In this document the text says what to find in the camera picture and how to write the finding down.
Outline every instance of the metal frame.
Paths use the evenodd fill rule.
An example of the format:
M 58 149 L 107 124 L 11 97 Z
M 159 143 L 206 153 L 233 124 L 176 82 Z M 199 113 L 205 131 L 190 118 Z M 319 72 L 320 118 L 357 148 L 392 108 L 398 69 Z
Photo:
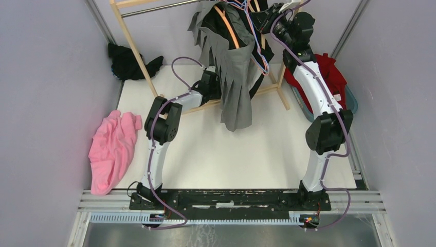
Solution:
M 97 4 L 94 2 L 94 0 L 84 0 L 84 1 L 85 4 L 88 6 L 88 9 L 93 15 L 94 19 L 96 20 L 96 23 L 99 26 L 104 37 L 106 38 L 107 42 L 116 44 L 114 36 L 112 35 L 111 30 L 107 26 L 107 23 L 104 20 L 100 10 L 98 9 Z
M 351 32 L 353 31 L 354 27 L 356 26 L 356 23 L 359 21 L 360 17 L 362 16 L 362 13 L 366 9 L 368 3 L 370 0 L 360 0 L 359 4 L 357 5 L 356 10 L 353 13 L 353 16 L 351 16 L 350 21 L 347 24 L 347 27 L 342 33 L 341 38 L 339 39 L 338 43 L 336 44 L 336 47 L 333 49 L 332 52 L 332 58 L 337 58 L 339 53 L 341 52 L 342 48 L 345 45 L 345 42 L 350 37 Z
M 340 214 L 347 206 L 348 196 L 344 191 L 328 191 L 332 210 L 321 214 Z M 386 209 L 378 191 L 351 190 L 351 206 L 348 214 L 372 214 L 377 233 L 383 247 L 393 247 L 386 220 Z M 68 246 L 83 246 L 89 223 L 152 223 L 150 214 L 162 214 L 163 210 L 130 210 L 130 197 L 126 190 L 112 190 L 105 196 L 95 196 L 90 190 L 84 190 L 76 215 Z M 290 211 L 289 220 L 190 220 L 188 224 L 262 224 L 262 225 L 298 225 L 296 219 L 302 214 L 314 214 L 315 211 Z M 164 223 L 178 223 L 169 220 Z
M 159 1 L 159 0 L 126 0 L 126 1 L 121 1 L 121 2 L 116 2 L 115 0 L 111 0 L 111 2 L 110 2 L 112 10 L 115 14 L 115 17 L 117 18 L 117 20 L 121 26 L 121 29 L 123 30 L 124 36 L 126 37 L 127 42 L 129 43 L 130 48 L 132 49 L 132 52 L 135 56 L 135 59 L 138 62 L 139 67 L 141 68 L 141 71 L 144 74 L 144 77 L 145 77 L 147 83 L 149 84 L 150 90 L 152 91 L 154 97 L 157 97 L 158 93 L 157 93 L 156 88 L 155 88 L 155 86 L 150 78 L 150 75 L 147 71 L 145 63 L 142 60 L 142 58 L 139 54 L 139 51 L 138 51 L 138 49 L 133 41 L 133 38 L 130 35 L 130 32 L 127 28 L 127 25 L 124 22 L 124 18 L 129 17 L 129 16 L 139 15 L 139 14 L 149 13 L 149 12 L 153 12 L 153 11 L 157 11 L 157 10 L 163 10 L 163 9 L 168 9 L 168 8 L 173 8 L 173 7 L 177 7 L 177 6 L 182 6 L 182 5 L 186 5 L 186 4 L 199 2 L 199 0 L 187 0 L 184 2 L 180 2 L 180 3 L 168 4 L 168 5 L 164 5 L 164 6 L 160 6 L 160 7 L 156 7 L 156 8 L 128 12 L 128 13 L 124 13 L 124 14 L 121 14 L 121 12 L 120 12 L 120 10 L 123 8 L 138 6 L 138 5 L 147 4 L 147 3 L 151 3 L 151 2 L 157 2 L 157 1 Z M 282 100 L 282 103 L 283 103 L 285 109 L 289 110 L 290 109 L 289 102 L 287 101 L 286 97 L 284 96 L 283 91 L 282 91 L 282 87 L 281 87 L 285 69 L 286 69 L 286 67 L 282 63 L 282 68 L 281 68 L 280 74 L 279 74 L 279 80 L 276 80 L 274 75 L 272 73 L 270 73 L 269 77 L 271 79 L 272 85 L 260 88 L 257 91 L 256 95 L 276 91 L 278 93 L 280 99 Z M 204 110 L 204 109 L 209 108 L 211 106 L 218 105 L 220 102 L 221 102 L 220 100 L 213 100 L 213 101 L 211 100 L 208 103 L 204 104 L 203 106 L 198 107 L 198 108 L 194 108 L 191 111 L 188 111 L 186 113 Z
M 131 6 L 136 6 L 139 4 L 144 3 L 150 3 L 155 2 L 158 0 L 127 0 L 119 3 L 115 3 L 114 0 L 111 0 L 111 4 L 113 3 L 113 10 L 118 11 L 120 8 L 126 8 Z M 147 9 L 147 10 L 141 10 L 136 12 L 131 12 L 124 14 L 123 17 L 128 16 L 134 16 L 141 13 L 147 13 L 152 12 L 160 9 L 166 9 L 171 7 L 180 6 L 183 4 L 189 4 L 197 2 L 197 0 L 189 0 L 183 3 L 177 3 L 177 4 L 171 4 L 166 6 L 161 6 L 157 8 Z M 362 0 L 356 9 L 353 18 L 350 20 L 349 25 L 347 26 L 346 30 L 344 31 L 344 34 L 342 35 L 341 39 L 339 40 L 334 53 L 333 57 L 336 57 L 340 50 L 342 49 L 345 41 L 349 37 L 352 29 L 354 28 L 357 20 L 359 19 L 361 13 L 365 9 L 367 3 L 369 0 Z M 119 14 L 118 20 L 120 21 L 121 26 L 125 26 L 121 14 Z M 123 29 L 126 33 L 129 33 L 127 28 Z M 282 68 L 280 70 L 280 79 L 283 79 L 285 68 L 282 65 Z M 274 80 L 274 76 L 272 76 L 271 80 L 275 83 L 277 81 Z M 274 87 L 267 87 L 262 88 L 258 91 L 257 94 L 272 92 L 272 91 L 278 91 L 279 95 L 281 93 L 280 84 L 273 85 Z M 218 104 L 217 102 L 212 102 L 209 106 Z M 365 184 L 368 185 L 368 183 L 365 180 L 365 175 L 362 173 L 361 170 L 361 160 L 359 158 L 359 152 L 357 150 L 357 147 L 353 141 L 352 133 L 350 133 L 350 137 L 352 140 L 352 150 L 350 156 L 350 163 L 352 163 L 352 170 L 354 174 L 355 180 L 364 180 Z M 380 193 L 378 191 L 372 191 L 372 190 L 351 190 L 351 206 L 348 214 L 371 214 L 374 219 L 374 223 L 376 226 L 377 234 L 379 236 L 380 242 L 382 247 L 393 247 L 394 243 L 389 233 L 389 227 L 388 223 L 389 220 L 387 219 L 386 215 L 386 209 L 383 204 L 382 198 L 380 196 Z M 321 214 L 340 214 L 344 211 L 346 205 L 347 205 L 347 195 L 343 191 L 328 191 L 332 210 L 331 211 L 322 211 Z M 76 214 L 76 219 L 74 222 L 73 229 L 71 231 L 71 235 L 68 241 L 68 246 L 83 246 L 87 228 L 89 226 L 89 223 L 150 223 L 147 220 L 149 220 L 147 217 L 149 217 L 150 214 L 161 214 L 163 213 L 162 210 L 143 210 L 143 211 L 137 211 L 137 210 L 130 210 L 129 209 L 130 204 L 130 198 L 127 196 L 126 190 L 112 190 L 109 194 L 105 196 L 94 196 L 90 194 L 89 190 L 84 190 L 82 194 L 82 198 L 79 204 L 79 208 Z M 278 224 L 278 225 L 296 225 L 295 218 L 299 217 L 300 214 L 314 214 L 314 211 L 290 211 L 289 212 L 289 220 L 251 220 L 251 221 L 226 221 L 226 220 L 219 220 L 219 221 L 205 221 L 205 220 L 197 220 L 197 221 L 189 221 L 189 224 Z M 176 220 L 174 221 L 168 221 L 164 223 L 176 223 Z

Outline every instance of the black cloth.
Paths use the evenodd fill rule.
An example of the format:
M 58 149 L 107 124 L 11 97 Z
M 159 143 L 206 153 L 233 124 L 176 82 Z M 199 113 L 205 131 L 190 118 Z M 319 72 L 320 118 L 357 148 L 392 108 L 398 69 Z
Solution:
M 108 44 L 107 51 L 109 57 L 112 59 L 112 73 L 120 80 L 140 80 L 144 79 L 144 74 L 139 67 L 138 62 L 133 55 L 133 51 L 130 48 Z M 147 71 L 150 77 L 154 77 L 160 70 L 164 57 L 160 56 L 153 59 L 146 65 Z
M 268 3 L 266 1 L 259 1 L 262 4 L 260 5 L 260 9 L 261 11 L 266 10 L 268 8 Z M 224 11 L 224 14 L 226 15 L 226 18 L 229 20 L 229 16 L 228 13 L 225 12 L 225 8 L 232 8 L 231 6 L 226 6 L 225 3 L 219 3 L 216 5 L 218 8 L 220 8 L 222 11 Z M 241 17 L 241 21 L 242 23 L 245 25 L 245 27 L 247 28 L 247 30 L 251 33 L 251 28 L 250 28 L 250 24 L 248 23 L 247 20 L 247 16 L 245 15 L 245 12 L 235 8 L 235 10 L 238 12 L 238 14 Z M 202 26 L 209 28 L 210 30 L 212 30 L 215 33 L 220 34 L 223 38 L 227 39 L 229 41 L 229 49 L 236 49 L 236 46 L 233 42 L 233 39 L 231 38 L 230 35 L 230 31 L 227 28 L 227 26 L 224 24 L 223 19 L 221 18 L 221 16 L 218 14 L 218 12 L 216 11 L 210 11 L 206 17 L 203 19 L 203 24 Z M 256 32 L 256 37 L 258 39 L 259 44 L 261 44 L 262 39 L 261 39 L 261 34 L 255 29 Z M 239 38 L 238 35 L 236 35 L 236 39 L 239 43 L 239 45 L 241 47 L 244 47 L 246 44 L 244 44 L 244 42 Z M 274 53 L 273 50 L 271 49 L 271 47 L 269 46 L 268 42 L 265 40 L 265 49 L 263 49 L 262 47 L 260 47 L 261 50 L 261 54 L 265 57 L 266 61 L 269 63 L 271 61 L 271 59 L 273 59 L 274 57 Z M 256 61 L 260 64 L 263 65 L 263 61 L 262 58 L 260 57 L 259 53 L 257 52 L 257 46 L 255 45 L 253 52 L 252 52 L 254 58 L 256 59 Z M 265 76 L 261 75 L 257 81 L 255 82 L 255 84 L 253 85 L 253 87 L 250 89 L 249 94 L 250 94 L 250 98 L 253 99 L 254 95 L 256 94 L 256 92 L 258 91 L 260 85 L 262 84 L 262 81 L 264 79 Z

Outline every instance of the white floor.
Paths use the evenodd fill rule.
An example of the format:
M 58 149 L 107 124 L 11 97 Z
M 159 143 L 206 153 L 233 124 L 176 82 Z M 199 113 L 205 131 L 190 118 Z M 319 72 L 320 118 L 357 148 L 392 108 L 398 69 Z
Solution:
M 275 75 L 279 64 L 271 65 Z M 197 65 L 175 67 L 190 85 L 199 80 Z M 153 78 L 159 94 L 172 97 L 186 92 L 171 72 L 162 67 Z M 263 85 L 270 84 L 265 79 Z M 304 117 L 289 86 L 283 90 L 291 109 L 286 111 L 276 92 L 255 96 L 251 101 L 251 127 L 228 131 L 220 123 L 221 110 L 215 106 L 183 115 L 179 132 L 170 144 L 163 169 L 163 187 L 180 189 L 298 188 L 309 159 L 304 135 L 310 122 Z M 145 121 L 154 97 L 145 80 L 126 81 L 118 109 L 141 115 Z M 116 188 L 127 188 L 140 181 L 148 161 L 148 142 L 144 129 L 138 131 L 135 155 Z M 332 158 L 325 177 L 328 187 L 356 188 L 347 158 Z

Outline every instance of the wooden beam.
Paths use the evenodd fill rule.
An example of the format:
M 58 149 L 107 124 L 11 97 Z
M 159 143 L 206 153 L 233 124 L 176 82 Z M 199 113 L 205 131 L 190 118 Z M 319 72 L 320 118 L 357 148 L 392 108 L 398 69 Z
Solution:
M 279 84 L 279 87 L 282 86 L 283 77 L 285 76 L 286 66 L 284 63 L 282 63 L 282 66 L 280 67 L 280 73 L 279 73 L 279 80 L 277 81 Z
M 274 85 L 270 85 L 270 86 L 265 86 L 260 88 L 255 95 L 261 95 L 261 94 L 266 94 L 269 92 L 273 92 L 273 91 L 277 91 L 278 85 L 274 84 Z M 189 111 L 183 112 L 183 115 L 191 113 L 191 112 L 197 112 L 197 111 L 201 111 L 210 107 L 213 107 L 215 105 L 219 105 L 221 103 L 220 99 L 215 99 L 215 100 L 209 100 L 209 102 L 207 102 L 206 104 L 202 105 L 201 107 L 196 107 L 196 108 L 192 108 Z
M 117 3 L 115 0 L 111 0 L 111 7 L 114 11 L 115 17 L 117 18 L 118 22 L 120 23 L 121 29 L 124 32 L 124 36 L 127 39 L 127 42 L 130 45 L 130 49 L 132 49 L 133 55 L 136 58 L 136 61 L 139 64 L 139 67 L 141 68 L 142 73 L 144 74 L 145 79 L 147 80 L 149 87 L 151 89 L 151 92 L 153 93 L 154 97 L 157 97 L 156 88 L 153 85 L 153 82 L 151 81 L 149 72 L 147 71 L 146 65 L 144 64 L 144 61 L 141 58 L 141 55 L 138 52 L 138 49 L 136 48 L 135 42 L 133 42 L 132 36 L 130 35 L 129 30 L 127 29 L 127 25 L 125 24 L 123 18 L 121 17 L 120 10 L 117 7 Z
M 300 1 L 300 4 L 303 4 L 304 2 L 306 2 L 306 0 L 301 0 L 301 1 Z M 296 12 L 297 12 L 297 13 L 298 13 L 298 12 L 301 12 L 302 9 L 303 9 L 303 7 L 297 9 Z
M 272 84 L 277 84 L 276 77 L 274 76 L 274 74 L 271 71 L 269 71 L 269 75 L 268 76 L 269 76 L 269 79 L 271 80 Z
M 279 94 L 279 97 L 282 100 L 282 103 L 285 106 L 285 109 L 287 111 L 289 111 L 289 109 L 290 109 L 289 102 L 287 102 L 287 99 L 286 99 L 285 95 L 283 94 L 283 91 L 282 91 L 281 87 L 277 88 L 277 93 Z
M 220 99 L 209 100 L 206 104 L 202 105 L 201 107 L 195 107 L 190 109 L 189 111 L 183 112 L 183 115 L 213 107 L 215 105 L 220 104 L 220 102 L 221 102 Z
M 251 6 L 250 3 L 248 4 L 248 8 L 250 9 L 251 13 L 254 13 L 254 12 L 255 12 L 255 10 L 253 9 L 253 7 Z
M 258 0 L 255 0 L 255 5 L 256 5 L 256 9 L 258 10 L 258 12 L 260 12 L 260 7 L 259 7 Z
M 276 91 L 277 90 L 277 86 L 278 86 L 277 84 L 273 84 L 273 85 L 270 85 L 270 86 L 261 87 L 260 89 L 258 89 L 258 91 L 256 92 L 255 96 Z

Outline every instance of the cable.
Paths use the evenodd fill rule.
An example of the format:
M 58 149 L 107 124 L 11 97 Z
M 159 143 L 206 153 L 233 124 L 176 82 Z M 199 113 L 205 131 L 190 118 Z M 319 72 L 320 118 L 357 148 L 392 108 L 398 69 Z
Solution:
M 293 9 L 291 9 L 291 11 L 294 11 L 294 10 L 296 10 L 296 9 L 298 9 L 298 8 L 300 8 L 300 7 L 302 7 L 302 6 L 304 6 L 304 5 L 306 5 L 308 2 L 310 2 L 311 0 L 307 0 L 306 2 L 304 2 L 303 4 L 301 4 L 301 5 L 299 5 L 299 6 L 297 6 L 297 7 L 295 7 L 295 8 L 293 8 Z M 285 49 L 286 49 L 286 51 L 301 65 L 301 66 L 303 66 L 307 71 L 309 71 L 312 75 L 313 75 L 313 77 L 316 79 L 316 81 L 318 82 L 318 84 L 320 85 L 320 87 L 321 87 L 321 89 L 322 89 L 322 91 L 324 92 L 324 95 L 325 95 L 325 97 L 327 98 L 327 102 L 329 103 L 329 105 L 330 105 L 330 107 L 332 108 L 332 110 L 333 110 L 333 112 L 335 113 L 335 115 L 336 115 L 336 117 L 338 118 L 338 120 L 339 120 L 339 124 L 341 125 L 341 128 L 342 128 L 342 131 L 343 131 L 343 135 L 344 135 L 344 137 L 345 137 L 345 142 L 346 142 L 346 146 L 347 146 L 347 151 L 346 151 L 346 153 L 345 154 L 336 154 L 336 153 L 331 153 L 331 154 L 329 154 L 329 155 L 327 155 L 327 157 L 326 157 L 326 159 L 325 159 L 325 162 L 324 162 L 324 167 L 323 167 L 323 170 L 322 170 L 322 174 L 321 174 L 321 178 L 320 178 L 320 184 L 321 184 L 321 187 L 323 188 L 323 189 L 325 189 L 325 190 L 329 190 L 329 191 L 345 191 L 346 193 L 347 193 L 347 195 L 348 195 L 348 204 L 347 204 L 347 207 L 345 208 L 345 211 L 343 212 L 343 214 L 342 214 L 342 216 L 337 220 L 337 221 L 335 221 L 335 222 L 333 222 L 333 223 L 331 223 L 331 224 L 329 224 L 329 225 L 326 225 L 326 226 L 322 226 L 322 227 L 319 227 L 319 228 L 317 228 L 317 229 L 315 229 L 314 231 L 317 231 L 317 230 L 321 230 L 321 229 L 326 229 L 326 228 L 330 228 L 330 227 L 332 227 L 332 226 L 334 226 L 334 225 L 336 225 L 336 224 L 338 224 L 339 222 L 341 222 L 344 218 L 345 218 L 345 216 L 347 215 L 347 212 L 348 212 L 348 210 L 350 209 L 350 205 L 351 205 L 351 195 L 350 195 L 350 192 L 346 189 L 346 188 L 327 188 L 325 185 L 324 185 L 324 177 L 325 177 L 325 173 L 327 172 L 327 166 L 328 166 L 328 163 L 329 163 L 329 160 L 330 160 L 330 158 L 331 157 L 347 157 L 348 155 L 350 155 L 350 150 L 351 150 L 351 146 L 350 146 L 350 140 L 349 140 L 349 136 L 348 136 L 348 133 L 347 133 L 347 129 L 345 128 L 345 124 L 343 123 L 343 120 L 342 120 L 342 118 L 340 117 L 340 115 L 339 115 L 339 113 L 338 113 L 338 111 L 337 111 L 337 109 L 334 107 L 334 105 L 333 105 L 333 102 L 332 102 L 332 99 L 330 98 L 330 96 L 329 96 L 329 94 L 328 94 L 328 92 L 327 92 L 327 90 L 325 89 L 325 87 L 324 87 L 324 85 L 323 85 L 323 83 L 322 83 L 322 81 L 321 81 L 321 79 L 319 79 L 319 76 L 309 67 L 309 66 L 307 66 L 306 64 L 304 64 L 304 62 L 303 61 L 301 61 L 298 57 L 297 57 L 297 55 L 295 55 L 295 53 L 293 53 L 292 51 L 291 51 L 291 49 L 285 44 L 285 43 L 283 43 L 281 40 L 279 40 L 275 35 L 274 35 L 274 33 L 273 33 L 273 29 L 274 29 L 274 27 L 276 26 L 276 24 L 277 24 L 277 22 L 279 21 L 279 19 L 281 18 L 281 17 L 283 17 L 283 16 L 285 16 L 287 13 L 288 13 L 289 11 L 285 11 L 285 12 L 283 12 L 281 15 L 279 15 L 275 20 L 274 20 L 274 22 L 273 22 L 273 24 L 272 24 L 272 26 L 271 26 L 271 36 L 272 36 L 272 38 L 275 40 L 275 41 L 277 41 L 277 43 L 279 43 L 279 44 L 281 44 Z
M 130 187 L 131 187 L 134 183 L 139 183 L 139 182 L 138 182 L 138 181 L 134 181 L 133 183 L 131 183 L 131 184 L 127 187 L 127 190 L 125 191 L 125 192 L 127 193 L 127 196 L 130 197 L 130 198 L 132 198 L 132 196 L 129 196 L 129 189 L 130 189 Z
M 170 219 L 170 217 L 171 217 L 171 213 L 172 213 L 172 212 L 173 212 L 173 211 L 170 210 L 170 213 L 169 213 L 168 216 L 167 216 L 167 220 Z
M 180 76 L 178 76 L 178 74 L 176 73 L 176 71 L 174 70 L 174 63 L 179 60 L 179 59 L 188 59 L 191 61 L 194 61 L 195 63 L 197 63 L 198 65 L 200 65 L 200 67 L 203 67 L 202 64 L 200 62 L 198 62 L 197 60 L 193 59 L 193 58 L 189 58 L 189 57 L 178 57 L 176 59 L 173 60 L 173 62 L 171 63 L 171 70 L 173 71 L 173 74 L 181 81 L 183 82 L 184 85 L 186 85 L 189 89 L 189 92 L 192 91 L 192 88 L 189 86 L 189 84 L 187 82 L 185 82 L 184 79 L 182 79 Z
M 259 62 L 254 58 L 253 55 L 251 55 L 251 59 L 258 66 L 258 68 L 262 71 L 262 74 L 264 76 L 267 76 L 269 74 L 269 64 L 268 64 L 268 61 L 266 60 L 266 58 L 262 55 L 262 51 L 260 49 L 259 41 L 258 41 L 256 32 L 255 32 L 255 28 L 254 28 L 253 22 L 252 22 L 252 20 L 250 18 L 250 15 L 248 13 L 248 6 L 249 6 L 250 0 L 248 0 L 248 1 L 244 0 L 242 3 L 238 2 L 237 0 L 234 0 L 235 2 L 230 2 L 229 0 L 219 0 L 219 1 L 226 2 L 227 4 L 230 4 L 231 6 L 237 8 L 239 10 L 244 11 L 244 13 L 245 13 L 245 15 L 247 17 L 247 21 L 248 21 L 248 24 L 250 26 L 251 32 L 252 32 L 252 34 L 253 34 L 253 36 L 255 38 L 255 42 L 256 42 L 256 45 L 257 45 L 257 53 L 259 54 L 260 58 L 262 59 L 262 62 L 264 64 L 265 68 L 263 68 L 259 64 Z
M 321 212 L 321 204 L 318 202 L 318 211 L 316 211 L 315 217 L 319 216 L 320 212 Z
M 148 227 L 148 229 L 149 230 L 166 230 L 166 229 L 173 229 L 173 228 L 177 228 L 177 227 L 181 227 L 181 226 L 184 226 L 184 225 L 186 225 L 186 223 L 188 223 L 188 219 L 184 216 L 184 215 L 182 215 L 181 213 L 179 213 L 177 210 L 175 210 L 175 209 L 173 209 L 170 205 L 168 205 L 167 203 L 165 203 L 165 201 L 163 201 L 158 195 L 157 195 L 157 193 L 156 193 L 156 191 L 154 190 L 154 188 L 153 188 L 153 184 L 151 183 L 151 161 L 152 161 L 152 159 L 153 159 L 153 153 L 154 153 L 154 150 L 156 149 L 156 141 L 154 140 L 154 137 L 153 137 L 153 134 L 154 134 L 154 128 L 155 128 L 155 126 L 156 126 L 156 122 L 157 122 L 157 120 L 158 120 L 158 118 L 159 118 L 159 115 L 160 115 L 160 113 L 164 110 L 164 108 L 170 103 L 170 102 L 172 102 L 172 101 L 174 101 L 174 100 L 177 100 L 177 99 L 180 99 L 180 98 L 183 98 L 183 97 L 185 97 L 185 96 L 188 96 L 188 95 L 190 95 L 190 94 L 192 94 L 191 93 L 191 87 L 189 86 L 189 84 L 187 83 L 187 82 L 185 82 L 180 76 L 178 76 L 177 74 L 176 74 L 176 72 L 174 71 L 174 62 L 175 61 L 177 61 L 177 60 L 179 60 L 179 59 L 189 59 L 189 60 L 191 60 L 191 61 L 194 61 L 195 63 L 197 63 L 198 65 L 200 65 L 200 66 L 202 66 L 202 64 L 200 63 L 200 62 L 198 62 L 197 60 L 195 60 L 195 59 L 193 59 L 193 58 L 189 58 L 189 57 L 178 57 L 178 58 L 176 58 L 176 59 L 174 59 L 173 60 L 173 62 L 171 63 L 171 69 L 172 69 L 172 71 L 173 71 L 173 73 L 174 73 L 174 75 L 181 81 L 181 82 L 183 82 L 183 84 L 185 84 L 188 88 L 189 88 L 189 92 L 188 93 L 185 93 L 185 94 L 182 94 L 182 95 L 179 95 L 179 96 L 176 96 L 176 97 L 174 97 L 174 98 L 172 98 L 172 99 L 169 99 L 169 100 L 167 100 L 167 102 L 165 102 L 160 108 L 159 108 L 159 110 L 157 111 L 157 113 L 156 113 L 156 117 L 154 118 L 154 120 L 153 120 L 153 122 L 152 122 L 152 124 L 151 124 L 151 129 L 150 129 L 150 137 L 151 137 L 151 142 L 152 142 L 152 147 L 151 147 L 151 151 L 150 151 L 150 157 L 149 157 L 149 162 L 148 162 L 148 165 L 147 165 L 147 179 L 148 179 L 148 181 L 149 181 L 149 186 L 150 186 L 150 190 L 151 190 L 151 193 L 153 194 L 153 196 L 164 206 L 164 207 L 166 207 L 166 208 L 168 208 L 170 211 L 172 211 L 172 212 L 174 212 L 175 214 L 177 214 L 177 215 L 179 215 L 183 220 L 184 220 L 184 222 L 183 223 L 180 223 L 180 224 L 176 224 L 176 225 L 170 225 L 170 226 L 164 226 L 164 227 L 159 227 L 159 228 L 151 228 L 151 227 Z
M 315 225 L 314 223 L 312 223 L 312 222 L 308 222 L 309 224 L 311 224 L 311 225 L 313 225 L 314 227 L 318 227 L 319 226 L 319 223 L 317 224 L 317 225 Z
M 233 29 L 231 28 L 231 25 L 230 25 L 229 21 L 227 20 L 226 16 L 216 5 L 214 5 L 213 8 L 218 12 L 218 15 L 221 16 L 221 18 L 223 19 L 223 22 L 224 22 L 224 24 L 226 24 L 227 29 L 229 29 L 230 36 L 232 37 L 234 46 L 236 47 L 236 49 L 239 49 L 238 40 L 236 39 L 236 35 L 234 34 Z
M 255 12 L 255 9 L 253 9 L 253 6 L 251 4 L 248 5 L 248 9 L 251 11 L 251 13 Z

